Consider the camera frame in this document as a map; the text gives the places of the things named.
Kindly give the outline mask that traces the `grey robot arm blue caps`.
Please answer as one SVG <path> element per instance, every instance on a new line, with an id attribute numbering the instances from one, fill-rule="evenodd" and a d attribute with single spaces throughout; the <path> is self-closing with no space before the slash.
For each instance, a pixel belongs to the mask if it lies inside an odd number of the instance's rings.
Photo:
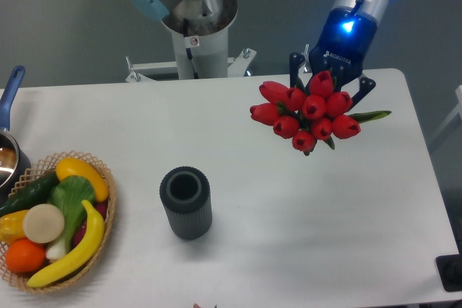
<path id="1" fill-rule="evenodd" d="M 336 92 L 359 80 L 353 105 L 375 88 L 375 82 L 362 73 L 363 61 L 389 1 L 335 0 L 318 42 L 308 53 L 312 73 L 329 70 L 335 78 Z"/>

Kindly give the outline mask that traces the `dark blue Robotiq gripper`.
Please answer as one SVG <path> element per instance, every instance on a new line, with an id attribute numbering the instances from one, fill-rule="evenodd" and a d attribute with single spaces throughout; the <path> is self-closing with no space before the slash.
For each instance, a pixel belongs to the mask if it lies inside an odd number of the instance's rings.
<path id="1" fill-rule="evenodd" d="M 351 15 L 345 9 L 332 10 L 309 55 L 290 53 L 289 85 L 305 86 L 299 71 L 309 60 L 314 74 L 331 71 L 332 77 L 336 79 L 335 91 L 359 77 L 359 90 L 352 97 L 352 104 L 358 105 L 376 87 L 375 80 L 362 74 L 362 66 L 377 28 L 375 21 L 367 17 Z"/>

